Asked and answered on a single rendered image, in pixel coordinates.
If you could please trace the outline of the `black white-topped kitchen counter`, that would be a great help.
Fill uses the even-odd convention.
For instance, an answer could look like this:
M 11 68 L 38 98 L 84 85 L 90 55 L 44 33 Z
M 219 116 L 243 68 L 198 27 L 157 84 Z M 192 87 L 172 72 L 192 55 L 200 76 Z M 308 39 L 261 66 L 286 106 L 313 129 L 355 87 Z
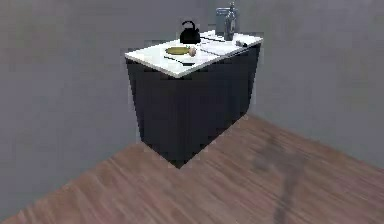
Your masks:
M 236 41 L 247 47 L 236 46 Z M 201 39 L 196 55 L 170 55 L 179 40 L 125 54 L 141 141 L 180 168 L 247 113 L 260 36 L 236 33 L 232 41 Z M 183 62 L 183 66 L 163 56 Z

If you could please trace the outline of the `grey bottle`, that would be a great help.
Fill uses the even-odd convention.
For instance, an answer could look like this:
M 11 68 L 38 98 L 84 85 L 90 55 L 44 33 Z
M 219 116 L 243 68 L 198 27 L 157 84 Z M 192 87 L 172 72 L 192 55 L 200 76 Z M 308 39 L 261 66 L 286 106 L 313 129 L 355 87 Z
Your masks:
M 230 4 L 228 14 L 225 18 L 225 31 L 224 31 L 224 40 L 232 41 L 236 28 L 236 14 L 234 3 Z

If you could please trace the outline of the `black spatula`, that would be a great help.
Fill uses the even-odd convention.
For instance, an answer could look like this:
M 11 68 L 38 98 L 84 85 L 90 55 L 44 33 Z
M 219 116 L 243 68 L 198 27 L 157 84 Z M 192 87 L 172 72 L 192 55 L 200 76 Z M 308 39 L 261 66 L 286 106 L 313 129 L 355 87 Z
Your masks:
M 178 60 L 176 58 L 172 58 L 172 57 L 169 57 L 169 56 L 163 56 L 163 58 L 169 59 L 169 60 L 173 60 L 173 61 L 176 61 L 178 63 L 181 63 L 183 66 L 193 66 L 193 65 L 195 65 L 194 62 L 183 62 L 181 60 Z

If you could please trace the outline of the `green plate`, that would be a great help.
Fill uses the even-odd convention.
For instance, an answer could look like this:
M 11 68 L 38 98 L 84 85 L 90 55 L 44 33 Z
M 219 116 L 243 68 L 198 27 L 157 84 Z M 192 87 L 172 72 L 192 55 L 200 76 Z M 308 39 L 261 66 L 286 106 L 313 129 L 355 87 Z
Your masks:
M 169 47 L 165 50 L 165 52 L 170 55 L 185 55 L 185 54 L 189 54 L 189 48 L 188 47 Z

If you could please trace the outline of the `grey coffee machine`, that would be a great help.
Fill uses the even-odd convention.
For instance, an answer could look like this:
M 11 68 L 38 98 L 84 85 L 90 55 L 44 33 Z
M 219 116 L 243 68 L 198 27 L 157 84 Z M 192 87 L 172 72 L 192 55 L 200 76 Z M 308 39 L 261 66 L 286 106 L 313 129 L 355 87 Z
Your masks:
M 224 25 L 225 25 L 225 18 L 229 12 L 229 8 L 217 8 L 216 9 L 216 18 L 215 18 L 215 34 L 217 36 L 223 36 L 224 35 Z M 235 21 L 235 32 L 239 32 L 240 28 L 240 13 L 237 8 L 234 9 L 234 14 L 236 15 L 236 21 Z

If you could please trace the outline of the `black kettle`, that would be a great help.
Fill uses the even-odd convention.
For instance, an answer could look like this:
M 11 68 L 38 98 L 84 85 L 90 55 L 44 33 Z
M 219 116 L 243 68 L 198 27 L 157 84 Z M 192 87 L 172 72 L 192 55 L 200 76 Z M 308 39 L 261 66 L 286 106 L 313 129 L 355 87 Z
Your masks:
M 180 42 L 183 44 L 198 44 L 201 42 L 199 29 L 193 21 L 188 21 L 191 27 L 185 28 L 180 34 Z

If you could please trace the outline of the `black knife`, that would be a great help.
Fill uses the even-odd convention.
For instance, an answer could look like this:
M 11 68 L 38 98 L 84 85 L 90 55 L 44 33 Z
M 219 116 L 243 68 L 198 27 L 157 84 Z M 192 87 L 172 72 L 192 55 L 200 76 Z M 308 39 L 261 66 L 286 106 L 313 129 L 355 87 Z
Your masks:
M 227 42 L 227 41 L 225 41 L 225 40 L 214 39 L 214 38 L 205 37 L 205 36 L 201 36 L 200 38 L 201 38 L 201 39 L 205 39 L 205 40 L 215 41 L 215 42 L 223 42 L 223 43 L 226 43 L 226 42 Z

